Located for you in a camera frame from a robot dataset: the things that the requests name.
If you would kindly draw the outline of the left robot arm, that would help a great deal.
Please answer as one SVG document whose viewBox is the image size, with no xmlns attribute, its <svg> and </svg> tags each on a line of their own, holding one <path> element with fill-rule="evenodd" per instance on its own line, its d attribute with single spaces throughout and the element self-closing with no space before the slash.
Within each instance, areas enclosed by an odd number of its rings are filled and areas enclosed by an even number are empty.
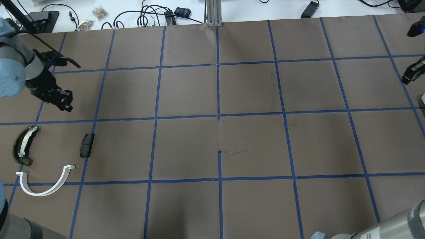
<svg viewBox="0 0 425 239">
<path fill-rule="evenodd" d="M 31 49 L 5 19 L 1 19 L 1 97 L 13 97 L 28 88 L 41 101 L 71 112 L 73 93 L 63 90 L 49 70 L 51 66 L 80 65 L 53 47 L 47 52 Z M 4 184 L 1 183 L 1 238 L 2 239 L 65 239 L 66 236 L 43 227 L 30 219 L 9 211 Z"/>
</svg>

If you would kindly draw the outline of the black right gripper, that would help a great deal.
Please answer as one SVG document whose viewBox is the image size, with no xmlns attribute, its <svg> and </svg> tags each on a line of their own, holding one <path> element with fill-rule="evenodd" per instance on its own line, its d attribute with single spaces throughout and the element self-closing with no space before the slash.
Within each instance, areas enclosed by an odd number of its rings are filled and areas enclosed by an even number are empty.
<svg viewBox="0 0 425 239">
<path fill-rule="evenodd" d="M 425 56 L 408 66 L 402 76 L 402 83 L 408 85 L 417 80 L 425 72 Z"/>
</svg>

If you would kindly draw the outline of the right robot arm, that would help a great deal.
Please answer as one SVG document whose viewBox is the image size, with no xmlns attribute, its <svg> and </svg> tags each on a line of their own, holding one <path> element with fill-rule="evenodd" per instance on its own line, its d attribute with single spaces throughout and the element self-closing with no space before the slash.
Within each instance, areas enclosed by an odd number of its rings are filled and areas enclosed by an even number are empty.
<svg viewBox="0 0 425 239">
<path fill-rule="evenodd" d="M 402 76 L 402 82 L 409 84 L 424 74 L 424 56 L 411 64 Z M 375 226 L 353 234 L 336 234 L 330 238 L 316 232 L 310 239 L 424 239 L 424 199 L 407 210 L 384 220 Z"/>
</svg>

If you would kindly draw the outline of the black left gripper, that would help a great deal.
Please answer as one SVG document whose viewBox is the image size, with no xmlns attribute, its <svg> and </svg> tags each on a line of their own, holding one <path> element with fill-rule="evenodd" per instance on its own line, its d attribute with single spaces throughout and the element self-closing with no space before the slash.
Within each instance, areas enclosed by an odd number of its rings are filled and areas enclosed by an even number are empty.
<svg viewBox="0 0 425 239">
<path fill-rule="evenodd" d="M 63 90 L 57 83 L 54 75 L 50 71 L 43 71 L 31 80 L 28 80 L 30 93 L 41 101 L 57 107 L 62 107 L 62 111 L 71 112 L 73 106 L 73 93 L 70 90 Z"/>
</svg>

